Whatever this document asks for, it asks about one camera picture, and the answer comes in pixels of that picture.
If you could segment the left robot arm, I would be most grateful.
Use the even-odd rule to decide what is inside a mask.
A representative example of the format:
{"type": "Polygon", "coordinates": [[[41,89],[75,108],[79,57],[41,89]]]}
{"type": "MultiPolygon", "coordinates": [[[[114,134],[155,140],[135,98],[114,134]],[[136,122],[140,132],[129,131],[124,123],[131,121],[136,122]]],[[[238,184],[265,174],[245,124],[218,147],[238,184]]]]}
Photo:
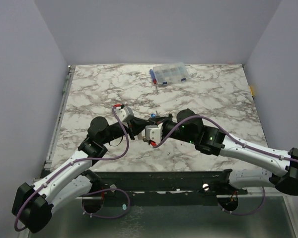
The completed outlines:
{"type": "Polygon", "coordinates": [[[154,124],[151,119],[135,116],[116,116],[116,120],[115,124],[109,125],[104,117],[94,118],[87,137],[69,159],[32,185],[23,183],[17,189],[12,207],[17,232],[29,229],[36,233],[48,224],[53,211],[66,200],[83,194],[96,195],[100,189],[99,182],[87,178],[84,172],[98,161],[105,160],[108,151],[105,144],[119,137],[134,139],[154,124]]]}

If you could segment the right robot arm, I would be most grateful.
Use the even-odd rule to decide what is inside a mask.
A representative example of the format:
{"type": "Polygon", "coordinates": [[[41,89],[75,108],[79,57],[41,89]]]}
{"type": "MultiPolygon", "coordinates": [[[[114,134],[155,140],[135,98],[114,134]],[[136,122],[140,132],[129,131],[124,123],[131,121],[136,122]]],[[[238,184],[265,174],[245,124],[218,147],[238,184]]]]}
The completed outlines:
{"type": "Polygon", "coordinates": [[[152,146],[161,146],[168,138],[194,144],[195,149],[206,155],[238,159],[259,167],[257,170],[231,172],[218,182],[219,190],[229,194],[235,188],[273,187],[277,191],[298,196],[298,149],[279,150],[264,147],[238,138],[208,119],[212,126],[204,125],[205,116],[190,109],[172,117],[153,118],[153,128],[145,129],[145,136],[152,146]]]}

